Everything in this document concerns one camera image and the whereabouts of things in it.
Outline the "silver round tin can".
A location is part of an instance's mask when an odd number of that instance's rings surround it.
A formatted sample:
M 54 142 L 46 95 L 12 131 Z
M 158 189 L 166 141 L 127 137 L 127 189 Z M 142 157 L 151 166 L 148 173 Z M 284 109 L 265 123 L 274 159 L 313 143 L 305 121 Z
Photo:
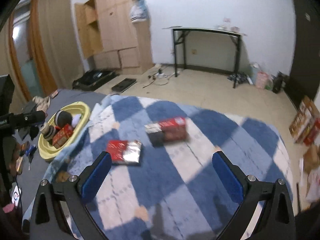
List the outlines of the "silver round tin can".
M 44 123 L 41 127 L 40 127 L 40 132 L 44 135 L 44 134 L 46 134 L 47 132 L 48 132 L 48 130 L 49 130 L 49 126 L 52 126 L 52 125 L 50 125 L 50 124 L 48 124 L 48 123 Z

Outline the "black foam tray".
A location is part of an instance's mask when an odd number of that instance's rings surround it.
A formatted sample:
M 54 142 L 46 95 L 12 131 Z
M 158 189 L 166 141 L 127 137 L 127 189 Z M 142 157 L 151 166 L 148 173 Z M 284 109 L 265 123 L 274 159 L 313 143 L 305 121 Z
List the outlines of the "black foam tray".
M 129 89 L 132 85 L 134 85 L 136 82 L 137 82 L 136 79 L 125 78 L 123 81 L 113 86 L 111 90 L 113 92 L 123 93 L 124 91 Z

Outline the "black bag by door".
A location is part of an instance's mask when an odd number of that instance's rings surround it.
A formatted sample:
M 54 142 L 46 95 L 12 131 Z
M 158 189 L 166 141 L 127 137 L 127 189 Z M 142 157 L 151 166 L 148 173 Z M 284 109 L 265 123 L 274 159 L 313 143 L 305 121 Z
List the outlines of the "black bag by door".
M 283 73 L 278 72 L 277 76 L 273 78 L 273 87 L 272 87 L 272 92 L 275 94 L 278 94 L 282 88 L 283 84 Z

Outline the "pink bag on floor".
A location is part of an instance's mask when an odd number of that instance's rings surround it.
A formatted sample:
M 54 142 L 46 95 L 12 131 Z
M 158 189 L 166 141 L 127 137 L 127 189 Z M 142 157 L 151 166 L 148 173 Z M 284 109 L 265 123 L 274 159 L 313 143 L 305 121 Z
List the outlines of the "pink bag on floor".
M 266 72 L 258 72 L 255 86 L 258 89 L 265 89 L 265 87 L 268 83 L 268 80 L 269 80 L 269 75 Z

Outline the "flat red cigarette carton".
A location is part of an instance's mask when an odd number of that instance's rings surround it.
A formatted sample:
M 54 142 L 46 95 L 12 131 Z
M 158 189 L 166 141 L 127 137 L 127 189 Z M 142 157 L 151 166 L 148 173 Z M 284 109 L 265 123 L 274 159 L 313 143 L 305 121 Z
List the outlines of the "flat red cigarette carton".
M 139 165 L 141 151 L 142 143 L 138 140 L 110 140 L 106 147 L 113 165 Z

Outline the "dark brown door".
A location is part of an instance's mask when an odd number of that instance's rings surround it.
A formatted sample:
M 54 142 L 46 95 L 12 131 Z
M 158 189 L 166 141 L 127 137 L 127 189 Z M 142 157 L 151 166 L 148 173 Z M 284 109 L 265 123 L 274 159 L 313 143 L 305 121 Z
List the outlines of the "dark brown door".
M 298 107 L 319 88 L 319 6 L 313 0 L 293 0 L 296 14 L 296 45 L 285 93 Z

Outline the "blue white checkered blanket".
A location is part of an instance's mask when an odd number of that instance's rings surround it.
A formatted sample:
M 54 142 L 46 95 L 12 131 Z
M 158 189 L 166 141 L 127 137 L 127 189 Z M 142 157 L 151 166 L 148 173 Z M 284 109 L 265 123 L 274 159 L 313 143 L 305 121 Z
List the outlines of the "blue white checkered blanket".
M 107 96 L 76 141 L 48 166 L 79 175 L 110 140 L 139 140 L 138 166 L 114 166 L 88 209 L 109 239 L 214 239 L 237 204 L 212 166 L 220 147 L 245 174 L 285 181 L 293 189 L 290 159 L 278 131 L 251 118 L 135 96 Z M 145 125 L 184 117 L 188 137 L 154 147 Z

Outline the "black open suitcase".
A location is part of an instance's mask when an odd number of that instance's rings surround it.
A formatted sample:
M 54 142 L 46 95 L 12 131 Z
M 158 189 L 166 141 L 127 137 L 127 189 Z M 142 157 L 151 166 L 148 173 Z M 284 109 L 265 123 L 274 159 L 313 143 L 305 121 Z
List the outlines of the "black open suitcase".
M 85 74 L 72 83 L 72 89 L 83 90 L 83 91 L 95 91 L 104 84 L 113 80 L 117 77 L 114 70 L 90 70 L 85 72 Z

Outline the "brown printed cardboard box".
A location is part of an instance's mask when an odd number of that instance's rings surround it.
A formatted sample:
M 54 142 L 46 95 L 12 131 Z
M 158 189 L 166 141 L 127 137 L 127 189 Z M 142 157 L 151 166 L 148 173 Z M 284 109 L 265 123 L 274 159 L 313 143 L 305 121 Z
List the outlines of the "brown printed cardboard box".
M 289 132 L 294 143 L 302 144 L 304 142 L 314 127 L 317 118 L 319 118 L 318 108 L 308 96 L 304 96 L 298 112 L 289 126 Z

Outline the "black round sponge puck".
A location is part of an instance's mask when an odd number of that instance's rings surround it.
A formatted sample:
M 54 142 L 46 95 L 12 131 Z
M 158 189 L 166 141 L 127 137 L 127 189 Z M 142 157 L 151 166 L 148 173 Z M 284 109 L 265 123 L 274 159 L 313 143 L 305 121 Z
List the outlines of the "black round sponge puck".
M 56 112 L 54 116 L 54 122 L 57 127 L 63 128 L 67 124 L 71 125 L 72 124 L 73 117 L 71 113 L 63 110 L 59 110 Z

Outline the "red box in basin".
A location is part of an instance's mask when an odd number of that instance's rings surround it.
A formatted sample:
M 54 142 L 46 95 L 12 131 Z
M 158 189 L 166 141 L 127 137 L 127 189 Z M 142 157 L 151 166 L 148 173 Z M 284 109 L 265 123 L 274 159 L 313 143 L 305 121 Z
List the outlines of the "red box in basin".
M 53 146 L 56 149 L 61 148 L 73 135 L 73 127 L 69 124 L 60 129 L 53 137 Z

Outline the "hanging white plastic bag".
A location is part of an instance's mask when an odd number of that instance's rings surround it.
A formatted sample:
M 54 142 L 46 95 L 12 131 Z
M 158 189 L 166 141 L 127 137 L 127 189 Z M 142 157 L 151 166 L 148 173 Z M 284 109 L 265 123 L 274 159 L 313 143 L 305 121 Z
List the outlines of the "hanging white plastic bag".
M 133 0 L 129 16 L 132 23 L 147 21 L 149 19 L 149 11 L 145 0 Z

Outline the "yellow oval basin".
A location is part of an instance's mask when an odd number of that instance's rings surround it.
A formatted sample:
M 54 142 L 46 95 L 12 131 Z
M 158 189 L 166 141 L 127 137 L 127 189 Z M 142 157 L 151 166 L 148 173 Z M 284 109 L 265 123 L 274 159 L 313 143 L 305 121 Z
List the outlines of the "yellow oval basin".
M 39 154 L 45 161 L 52 161 L 75 141 L 87 124 L 91 109 L 82 101 L 71 103 L 57 111 L 40 128 Z

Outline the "red silver upright box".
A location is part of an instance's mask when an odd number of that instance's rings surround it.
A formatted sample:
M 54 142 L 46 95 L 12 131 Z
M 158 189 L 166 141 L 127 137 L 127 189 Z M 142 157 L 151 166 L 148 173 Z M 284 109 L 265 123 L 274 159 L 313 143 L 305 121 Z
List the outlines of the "red silver upright box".
M 184 117 L 175 117 L 145 125 L 146 134 L 154 147 L 163 146 L 167 142 L 187 139 L 187 124 Z

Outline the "wooden wardrobe cabinet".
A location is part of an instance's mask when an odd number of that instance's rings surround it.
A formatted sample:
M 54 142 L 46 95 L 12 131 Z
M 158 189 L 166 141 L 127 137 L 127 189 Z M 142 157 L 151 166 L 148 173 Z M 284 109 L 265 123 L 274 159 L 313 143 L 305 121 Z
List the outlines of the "wooden wardrobe cabinet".
M 80 51 L 91 68 L 137 75 L 153 67 L 150 21 L 133 13 L 140 1 L 74 3 Z

